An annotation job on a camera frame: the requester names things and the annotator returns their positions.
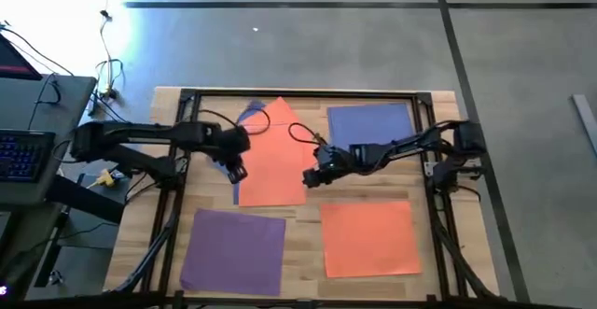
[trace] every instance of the wooden board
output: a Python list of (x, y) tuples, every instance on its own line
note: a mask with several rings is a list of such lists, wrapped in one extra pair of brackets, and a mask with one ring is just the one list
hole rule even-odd
[[(172, 124), (178, 105), (180, 88), (157, 88), (152, 106), (152, 119)], [(453, 92), (433, 91), (436, 120), (458, 119)], [(201, 108), (213, 109), (228, 117), (238, 117), (253, 98), (201, 98)], [(275, 98), (259, 98), (269, 102)], [(336, 105), (388, 103), (387, 100), (286, 98), (303, 123), (329, 137), (326, 109)], [(226, 122), (201, 113), (200, 119)], [(146, 146), (144, 152), (153, 156), (165, 155), (164, 146)], [(139, 185), (151, 183), (148, 179)], [(439, 293), (437, 267), (431, 242), (431, 230), (423, 190), (423, 173), (418, 157), (392, 162), (372, 176), (346, 176), (330, 186), (307, 191), (307, 203), (299, 206), (238, 207), (232, 204), (232, 186), (218, 172), (205, 155), (193, 154), (188, 168), (186, 194), (183, 201), (179, 231), (176, 238), (174, 261), (170, 275), (169, 293), (181, 289), (180, 272), (187, 253), (187, 243), (193, 216), (198, 208), (210, 208), (285, 218), (285, 254), (283, 262), (282, 293), (284, 299), (336, 300), (424, 300), (427, 294)], [(158, 190), (149, 190), (131, 202), (124, 213), (105, 288), (122, 283), (146, 253), (153, 217), (158, 202)], [(413, 226), (423, 272), (411, 275), (379, 277), (326, 278), (322, 253), (321, 221), (318, 205), (325, 202), (410, 201)], [(480, 205), (477, 197), (461, 190), (452, 195), (460, 245), (464, 256), (485, 285), (497, 293), (497, 282)], [(161, 256), (158, 257), (152, 288), (157, 288)], [(453, 269), (448, 264), (451, 291), (455, 293)], [(208, 291), (187, 291), (188, 297), (263, 298), (244, 294)]]

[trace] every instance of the gray floor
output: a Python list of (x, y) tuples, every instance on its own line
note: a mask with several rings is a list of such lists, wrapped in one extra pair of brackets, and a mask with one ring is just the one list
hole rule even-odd
[[(106, 40), (126, 72), (115, 108), (127, 119), (148, 120), (156, 86), (451, 90), (465, 112), (438, 9), (131, 9), (125, 1), (437, 0), (109, 0)], [(26, 0), (7, 9), (6, 20), (76, 73), (92, 75), (105, 58), (103, 7), (104, 0)], [(597, 159), (569, 97), (584, 93), (597, 108), (597, 9), (453, 9), (451, 16), (531, 298), (592, 307)], [(483, 212), (500, 287), (512, 298), (487, 198)]]

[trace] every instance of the desk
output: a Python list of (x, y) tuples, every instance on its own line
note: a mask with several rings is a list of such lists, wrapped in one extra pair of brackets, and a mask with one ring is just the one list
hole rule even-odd
[[(202, 96), (201, 108), (213, 109), (228, 117), (236, 118), (252, 97)], [(152, 119), (172, 124), (181, 98), (179, 88), (157, 88), (152, 105)], [(274, 98), (262, 98), (268, 102)], [(396, 102), (388, 99), (285, 97), (303, 123), (328, 138), (326, 108), (333, 105), (362, 105)], [(430, 99), (437, 120), (458, 119), (458, 109), (453, 92), (434, 91)], [(208, 115), (199, 119), (216, 120)], [(146, 146), (144, 152), (152, 156), (168, 153), (164, 146)], [(114, 255), (105, 281), (105, 288), (122, 283), (137, 265), (148, 246), (159, 191), (150, 190), (127, 206), (118, 233)], [(418, 249), (423, 272), (413, 275), (358, 277), (328, 279), (324, 270), (321, 222), (318, 205), (327, 201), (388, 201), (408, 200), (411, 203)], [(475, 272), (492, 291), (497, 292), (493, 262), (488, 248), (487, 236), (477, 197), (467, 191), (459, 191), (451, 197), (460, 247)], [(200, 153), (192, 154), (189, 164), (186, 193), (178, 233), (174, 246), (174, 258), (170, 272), (168, 292), (181, 289), (179, 277), (190, 237), (193, 216), (197, 208), (210, 208), (286, 219), (285, 254), (283, 262), (283, 299), (342, 299), (342, 300), (425, 300), (427, 294), (438, 294), (437, 267), (432, 245), (427, 199), (423, 188), (423, 171), (418, 157), (392, 162), (372, 176), (346, 176), (330, 186), (308, 190), (307, 203), (299, 206), (274, 206), (241, 208), (232, 204), (232, 186)], [(157, 289), (161, 256), (156, 262), (151, 289)], [(448, 263), (450, 291), (455, 293), (453, 269)], [(220, 292), (185, 292), (186, 297), (263, 298)]]
[[(40, 81), (0, 79), (0, 128), (27, 129), (35, 100), (46, 77)], [(78, 125), (95, 86), (95, 78), (57, 76), (57, 81), (61, 89), (61, 103), (39, 105), (32, 129), (54, 132), (56, 142), (60, 142)], [(41, 100), (55, 100), (55, 93), (50, 86), (46, 87)], [(65, 148), (59, 149), (56, 155), (61, 157), (65, 151)], [(15, 208), (0, 204), (0, 210), (17, 211), (10, 214), (5, 227), (0, 227), (0, 261), (6, 262), (16, 252), (31, 248), (49, 237), (60, 213), (60, 206), (43, 201), (59, 166), (58, 161), (50, 159), (39, 182), (35, 184), (0, 183), (2, 201), (22, 205), (22, 208)]]

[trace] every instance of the keyboard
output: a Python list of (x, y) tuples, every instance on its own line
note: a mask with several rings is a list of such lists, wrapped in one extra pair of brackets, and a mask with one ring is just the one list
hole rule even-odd
[(0, 130), (0, 181), (34, 183), (54, 147), (55, 133)]

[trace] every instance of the yellow object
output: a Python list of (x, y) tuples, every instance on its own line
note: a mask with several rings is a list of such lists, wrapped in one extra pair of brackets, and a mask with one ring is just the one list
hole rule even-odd
[(97, 177), (95, 182), (93, 182), (93, 184), (89, 185), (87, 187), (87, 189), (98, 186), (98, 185), (104, 185), (104, 186), (107, 186), (108, 188), (110, 188), (110, 187), (114, 187), (115, 183), (116, 182), (114, 181), (114, 177), (112, 177), (112, 175), (110, 175), (110, 172), (108, 172), (107, 169), (103, 169), (100, 176)]

